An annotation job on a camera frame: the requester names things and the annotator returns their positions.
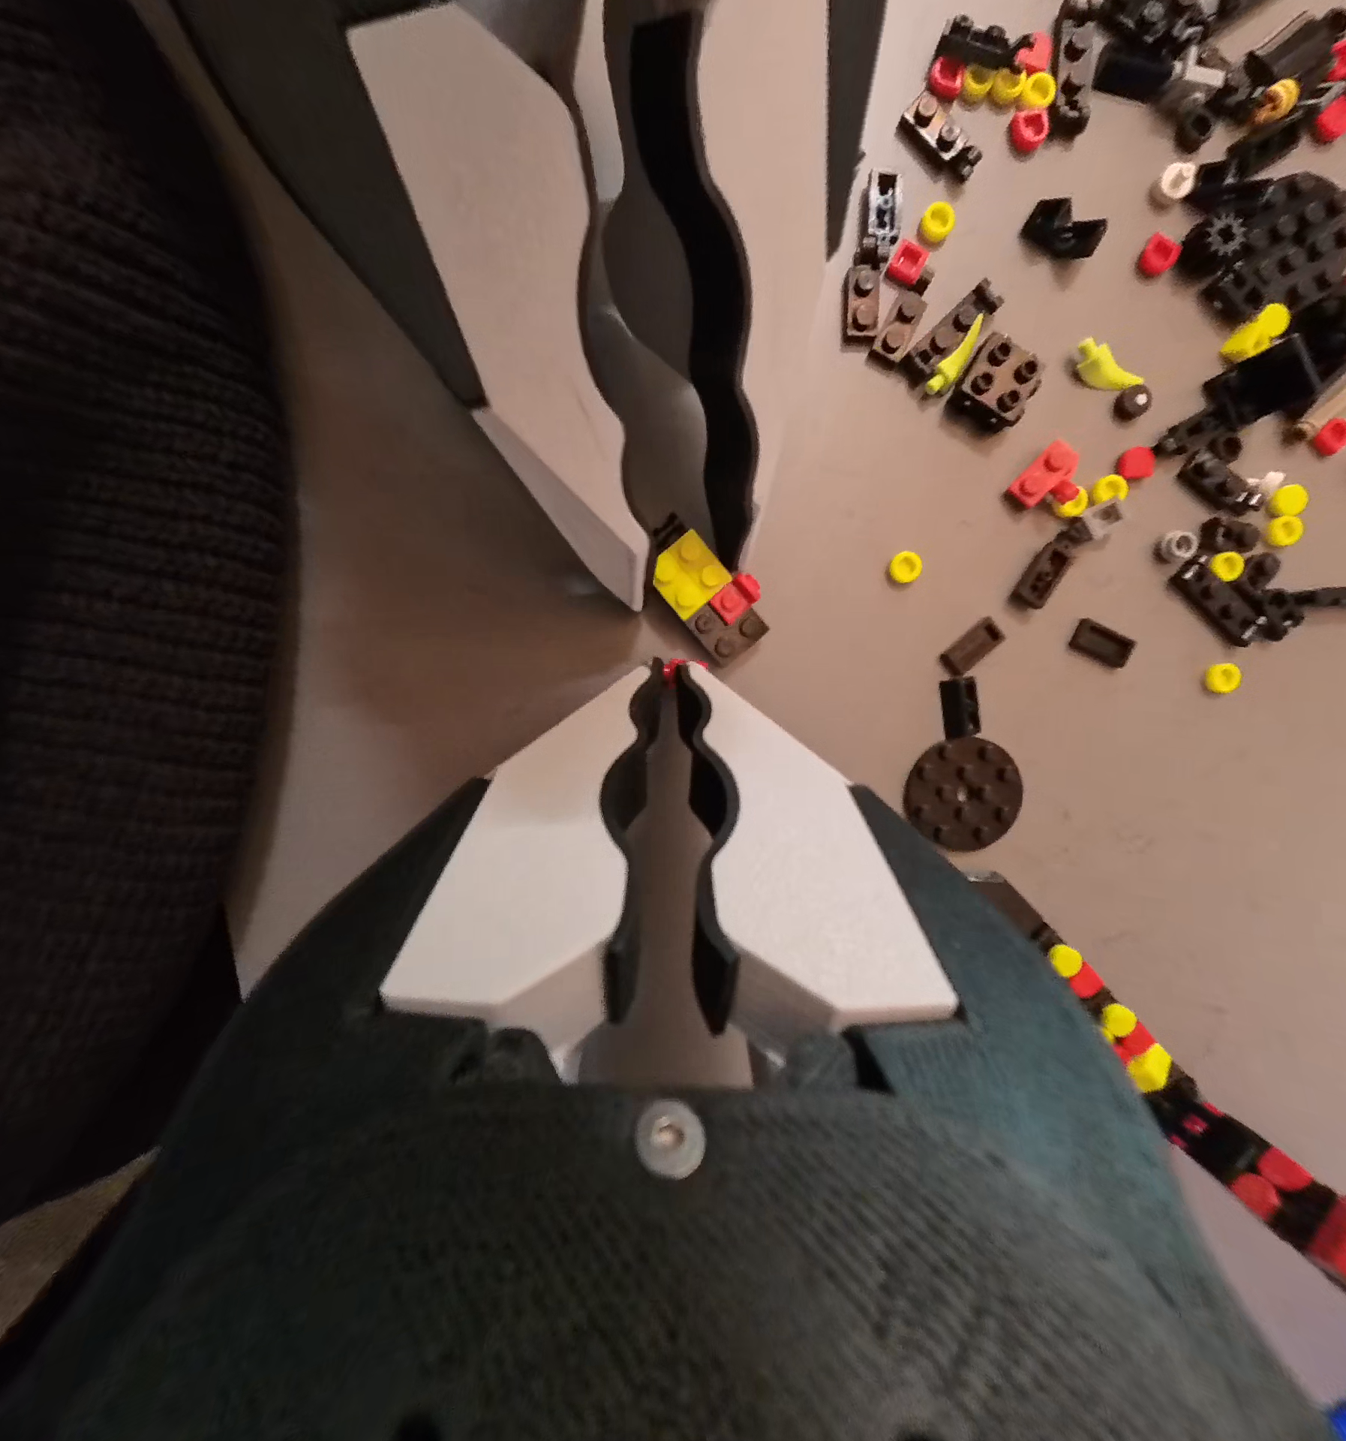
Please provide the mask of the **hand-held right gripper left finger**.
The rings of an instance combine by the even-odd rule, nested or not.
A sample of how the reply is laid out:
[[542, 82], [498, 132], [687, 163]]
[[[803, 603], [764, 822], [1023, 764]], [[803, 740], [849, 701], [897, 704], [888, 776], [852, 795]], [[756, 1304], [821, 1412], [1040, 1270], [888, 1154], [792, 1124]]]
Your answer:
[[630, 833], [663, 695], [659, 663], [630, 671], [489, 776], [381, 981], [387, 1010], [530, 1032], [557, 1071], [626, 1019], [641, 969]]

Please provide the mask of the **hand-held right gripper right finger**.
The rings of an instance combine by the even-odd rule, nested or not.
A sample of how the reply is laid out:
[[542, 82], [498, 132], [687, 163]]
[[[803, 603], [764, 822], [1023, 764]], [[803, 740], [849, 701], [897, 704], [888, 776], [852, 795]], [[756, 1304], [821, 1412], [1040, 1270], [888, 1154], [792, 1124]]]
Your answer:
[[708, 1031], [779, 1070], [812, 1035], [954, 1017], [854, 783], [708, 668], [692, 662], [672, 692], [707, 837], [692, 965]]

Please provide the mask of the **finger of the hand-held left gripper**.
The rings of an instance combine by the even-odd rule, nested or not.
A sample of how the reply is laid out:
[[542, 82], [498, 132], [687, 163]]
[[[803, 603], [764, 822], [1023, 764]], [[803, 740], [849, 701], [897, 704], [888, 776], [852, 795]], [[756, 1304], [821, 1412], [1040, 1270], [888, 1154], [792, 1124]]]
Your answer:
[[827, 4], [627, 3], [633, 151], [669, 240], [633, 292], [702, 420], [699, 498], [740, 563], [767, 509], [827, 264]]
[[591, 578], [642, 611], [648, 537], [626, 431], [585, 342], [594, 190], [575, 109], [459, 3], [346, 40], [477, 374], [472, 420]]

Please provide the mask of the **dark lego plate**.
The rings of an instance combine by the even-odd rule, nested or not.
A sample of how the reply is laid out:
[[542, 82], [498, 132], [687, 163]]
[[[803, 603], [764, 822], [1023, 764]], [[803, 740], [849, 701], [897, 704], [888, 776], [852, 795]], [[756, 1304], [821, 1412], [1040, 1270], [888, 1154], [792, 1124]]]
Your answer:
[[[669, 513], [651, 533], [653, 569], [657, 555], [668, 546], [677, 543], [684, 531], [692, 530], [677, 513]], [[726, 666], [737, 657], [750, 651], [755, 644], [768, 635], [768, 624], [758, 612], [756, 605], [741, 617], [734, 626], [725, 626], [719, 617], [704, 603], [689, 620], [683, 621], [690, 636], [699, 642], [701, 650], [713, 665]]]

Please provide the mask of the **pile of lego pieces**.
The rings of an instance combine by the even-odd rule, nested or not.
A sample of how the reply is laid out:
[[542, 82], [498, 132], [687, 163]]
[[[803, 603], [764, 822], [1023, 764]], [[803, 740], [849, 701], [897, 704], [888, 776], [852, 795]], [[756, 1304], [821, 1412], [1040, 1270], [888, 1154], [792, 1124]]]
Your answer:
[[[1346, 615], [1346, 584], [1289, 585], [1287, 575], [1280, 584], [1274, 551], [1302, 534], [1305, 489], [1235, 467], [1244, 432], [1275, 417], [1290, 444], [1325, 458], [1346, 447], [1346, 187], [1314, 171], [1268, 174], [1304, 133], [1319, 144], [1346, 135], [1346, 3], [1299, 12], [1232, 66], [1214, 40], [1259, 3], [1058, 3], [1043, 27], [1013, 24], [1002, 9], [1011, 3], [983, 3], [998, 6], [992, 25], [962, 12], [944, 24], [936, 9], [953, 3], [908, 4], [939, 21], [897, 121], [929, 183], [936, 171], [966, 187], [984, 163], [960, 103], [1005, 111], [1008, 154], [1023, 165], [1049, 135], [1074, 144], [1095, 93], [1149, 112], [1176, 100], [1181, 154], [1152, 183], [1151, 205], [1196, 214], [1182, 237], [1164, 228], [1146, 237], [1130, 283], [1143, 295], [1176, 276], [1229, 330], [1197, 408], [1122, 453], [1109, 476], [1080, 486], [1079, 447], [1050, 438], [999, 492], [1010, 516], [1047, 507], [1059, 518], [1008, 591], [1014, 618], [1043, 611], [1079, 557], [1116, 531], [1128, 488], [1163, 462], [1179, 465], [1178, 482], [1208, 516], [1154, 552], [1170, 567], [1169, 593], [1211, 636], [1247, 650], [1287, 639], [1308, 617]], [[1226, 153], [1185, 162], [1224, 121], [1241, 126]], [[897, 172], [875, 165], [866, 178], [840, 300], [843, 351], [897, 377], [899, 393], [926, 395], [920, 414], [944, 407], [938, 414], [978, 444], [1007, 435], [1052, 375], [1049, 355], [1001, 328], [1011, 289], [987, 276], [929, 321], [930, 252], [956, 228], [956, 207], [939, 190], [914, 225]]]

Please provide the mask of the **black round lego plate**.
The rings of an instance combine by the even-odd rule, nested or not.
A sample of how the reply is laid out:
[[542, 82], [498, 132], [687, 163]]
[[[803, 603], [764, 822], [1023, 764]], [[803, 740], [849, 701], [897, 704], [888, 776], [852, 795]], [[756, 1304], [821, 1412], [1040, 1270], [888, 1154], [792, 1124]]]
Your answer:
[[1005, 837], [1019, 819], [1025, 785], [1001, 744], [971, 734], [927, 747], [903, 785], [903, 813], [935, 846], [974, 854]]

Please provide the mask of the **black red yellow lego assembly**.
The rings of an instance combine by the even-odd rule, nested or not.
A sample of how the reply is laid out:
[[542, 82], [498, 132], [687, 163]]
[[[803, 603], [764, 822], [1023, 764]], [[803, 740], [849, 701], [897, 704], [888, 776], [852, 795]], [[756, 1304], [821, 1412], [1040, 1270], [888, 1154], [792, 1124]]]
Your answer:
[[1140, 1014], [1116, 998], [1083, 953], [1067, 944], [1004, 875], [969, 872], [966, 878], [1044, 956], [1076, 996], [1164, 1141], [1346, 1292], [1346, 1195], [1214, 1105]]

